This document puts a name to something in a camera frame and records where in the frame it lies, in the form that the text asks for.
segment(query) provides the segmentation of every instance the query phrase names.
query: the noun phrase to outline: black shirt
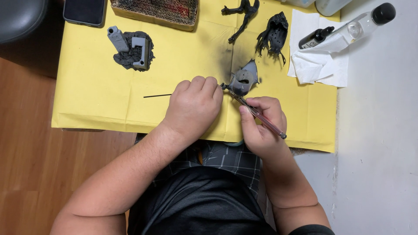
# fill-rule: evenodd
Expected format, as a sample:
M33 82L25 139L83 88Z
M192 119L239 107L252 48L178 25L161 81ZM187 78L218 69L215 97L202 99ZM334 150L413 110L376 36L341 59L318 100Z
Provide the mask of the black shirt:
M234 174L197 166L180 171L160 188L149 188L131 208L128 234L277 234L257 201ZM307 225L291 235L334 235Z

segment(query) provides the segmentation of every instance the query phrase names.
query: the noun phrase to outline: wooden floor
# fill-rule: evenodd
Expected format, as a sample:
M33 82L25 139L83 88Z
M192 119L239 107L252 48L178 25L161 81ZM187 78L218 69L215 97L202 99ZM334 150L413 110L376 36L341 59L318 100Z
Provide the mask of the wooden floor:
M47 235L90 175L135 135L51 128L55 80L0 58L0 235Z

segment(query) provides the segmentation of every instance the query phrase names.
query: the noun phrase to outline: yellow paper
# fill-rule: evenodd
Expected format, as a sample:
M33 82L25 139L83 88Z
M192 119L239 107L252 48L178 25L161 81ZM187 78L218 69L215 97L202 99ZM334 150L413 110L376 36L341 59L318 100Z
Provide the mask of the yellow paper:
M66 23L56 84L52 127L93 128L148 133L164 118L169 96L182 80L201 75L228 83L231 72L255 58L257 84L248 97L276 97L288 119L291 147L334 151L336 87L320 83L299 85L286 76L290 31L281 59L255 54L257 36L268 19L283 11L291 25L292 5L275 0L260 2L260 8L234 44L228 38L241 26L244 14L222 15L224 5L237 7L239 0L201 0L196 28L192 32L115 16L107 6L103 28ZM312 5L304 12L315 12ZM339 15L331 18L339 20ZM116 49L107 38L107 28L122 32L144 31L153 40L155 59L145 72L126 70L113 60ZM238 105L225 93L216 121L202 137L238 142L242 139Z

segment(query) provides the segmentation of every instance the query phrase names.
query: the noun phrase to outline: black dropper bottle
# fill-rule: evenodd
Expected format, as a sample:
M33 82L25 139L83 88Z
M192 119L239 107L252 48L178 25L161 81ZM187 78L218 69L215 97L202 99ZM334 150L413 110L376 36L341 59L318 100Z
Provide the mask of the black dropper bottle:
M334 27L326 27L324 29L320 28L309 34L308 36L304 37L302 40L299 41L299 48L306 49L310 47L314 47L325 40L325 38L332 33Z

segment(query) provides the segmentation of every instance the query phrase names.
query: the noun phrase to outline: paper towel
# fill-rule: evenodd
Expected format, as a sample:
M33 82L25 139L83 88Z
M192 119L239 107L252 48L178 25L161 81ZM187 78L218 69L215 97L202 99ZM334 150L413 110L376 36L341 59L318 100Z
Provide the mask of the paper towel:
M301 84L321 82L336 87L347 86L348 46L340 34L330 35L321 44L299 49L299 41L318 28L329 26L338 29L345 22L334 22L319 17L319 14L306 14L293 10L288 76L298 77Z

